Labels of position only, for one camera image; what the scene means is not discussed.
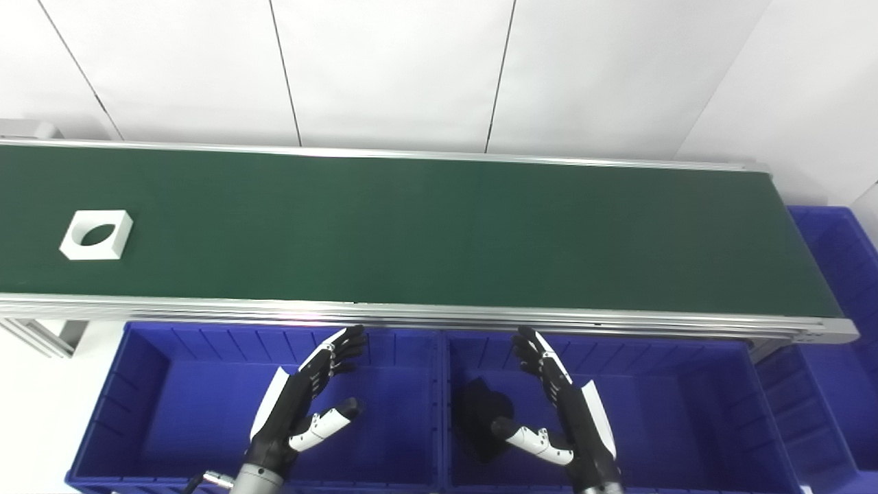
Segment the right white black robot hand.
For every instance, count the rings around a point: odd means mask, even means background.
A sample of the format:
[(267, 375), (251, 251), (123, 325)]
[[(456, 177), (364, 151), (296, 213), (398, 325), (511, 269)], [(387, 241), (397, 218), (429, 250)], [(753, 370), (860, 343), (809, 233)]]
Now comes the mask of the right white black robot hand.
[(514, 354), (525, 373), (539, 378), (558, 415), (562, 436), (534, 430), (511, 418), (490, 422), (493, 436), (567, 472), (574, 493), (623, 493), (615, 442), (595, 384), (574, 384), (561, 357), (533, 328), (521, 326), (512, 337)]

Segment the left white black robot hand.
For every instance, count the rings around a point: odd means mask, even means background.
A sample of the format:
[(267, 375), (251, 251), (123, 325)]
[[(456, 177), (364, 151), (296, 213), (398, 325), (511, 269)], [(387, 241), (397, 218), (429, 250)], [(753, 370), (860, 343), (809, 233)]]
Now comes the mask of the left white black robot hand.
[(355, 370), (352, 357), (363, 353), (368, 341), (363, 325), (346, 327), (316, 345), (295, 373), (279, 368), (265, 397), (275, 397), (267, 412), (258, 412), (250, 446), (236, 481), (259, 478), (264, 485), (281, 487), (299, 454), (319, 445), (360, 416), (363, 406), (348, 398), (324, 412), (308, 415), (311, 403), (333, 376)]

